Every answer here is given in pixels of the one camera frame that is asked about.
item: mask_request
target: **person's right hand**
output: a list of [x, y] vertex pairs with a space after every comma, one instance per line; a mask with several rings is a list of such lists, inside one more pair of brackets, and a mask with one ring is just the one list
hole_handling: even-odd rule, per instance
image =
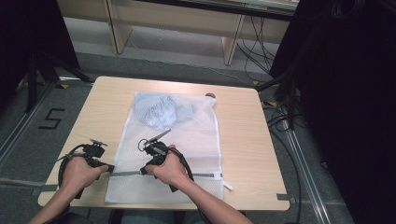
[[146, 171], [153, 173], [164, 184], [173, 185], [177, 188], [177, 184], [183, 180], [189, 179], [186, 169], [181, 164], [178, 156], [172, 151], [168, 151], [165, 161], [162, 165], [147, 165]]

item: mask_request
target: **white tag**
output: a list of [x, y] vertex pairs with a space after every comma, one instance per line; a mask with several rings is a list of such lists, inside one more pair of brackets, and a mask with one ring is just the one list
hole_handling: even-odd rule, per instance
[[224, 180], [222, 181], [222, 184], [224, 187], [226, 187], [227, 189], [229, 189], [230, 191], [233, 191], [233, 186], [229, 185], [227, 182], [225, 182]]

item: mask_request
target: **metal rod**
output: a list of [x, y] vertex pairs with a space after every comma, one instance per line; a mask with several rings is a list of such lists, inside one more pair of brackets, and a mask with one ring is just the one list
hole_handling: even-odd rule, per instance
[[315, 180], [309, 170], [308, 164], [305, 160], [304, 153], [301, 150], [295, 131], [289, 129], [289, 125], [286, 120], [283, 120], [283, 126], [285, 129], [287, 129], [287, 135], [291, 145], [291, 153], [293, 154], [293, 157], [299, 167], [306, 191], [312, 202], [315, 214], [317, 215], [318, 223], [330, 224], [331, 221], [329, 218], [329, 213], [326, 209], [326, 205], [321, 199], [317, 184], [315, 183]]
[[55, 83], [47, 83], [43, 90], [38, 94], [37, 104], [30, 110], [29, 113], [25, 113], [21, 120], [18, 122], [12, 133], [8, 136], [6, 141], [0, 147], [0, 168], [6, 162], [8, 156], [14, 150], [15, 146], [20, 142], [21, 137], [29, 128], [32, 120], [35, 118], [39, 108], [41, 107], [45, 98], [49, 95], [55, 87]]

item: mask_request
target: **forearm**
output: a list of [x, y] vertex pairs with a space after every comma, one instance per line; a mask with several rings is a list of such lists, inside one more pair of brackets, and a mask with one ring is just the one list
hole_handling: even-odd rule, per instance
[[77, 189], [60, 188], [29, 223], [41, 224], [57, 217], [73, 201], [77, 194]]
[[188, 195], [212, 223], [251, 223], [233, 207], [189, 179], [178, 183], [177, 188]]

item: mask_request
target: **wooden table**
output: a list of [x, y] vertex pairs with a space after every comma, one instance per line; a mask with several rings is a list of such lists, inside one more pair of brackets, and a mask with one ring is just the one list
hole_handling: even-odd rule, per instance
[[[108, 144], [101, 161], [112, 163], [123, 126], [136, 91], [155, 91], [216, 95], [214, 106], [219, 122], [219, 140], [224, 180], [233, 191], [224, 190], [224, 202], [237, 210], [287, 210], [289, 201], [280, 201], [285, 185], [279, 170], [272, 140], [262, 112], [258, 93], [253, 89], [143, 80], [99, 77], [82, 107], [60, 157], [90, 138]], [[56, 185], [59, 171], [56, 163], [46, 185]], [[81, 199], [72, 206], [109, 208], [194, 209], [193, 203], [178, 204], [108, 204], [105, 203], [108, 174], [84, 189]], [[44, 205], [54, 191], [41, 192], [38, 203]]]

